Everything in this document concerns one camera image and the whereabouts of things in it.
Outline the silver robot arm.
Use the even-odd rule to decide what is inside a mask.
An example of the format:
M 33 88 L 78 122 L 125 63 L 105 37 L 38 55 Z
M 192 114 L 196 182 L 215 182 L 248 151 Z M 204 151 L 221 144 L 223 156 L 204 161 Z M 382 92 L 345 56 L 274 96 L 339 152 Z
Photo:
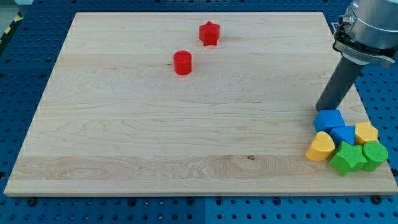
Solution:
M 390 68 L 397 54 L 397 0 L 353 0 L 338 18 L 333 48 L 359 65 Z

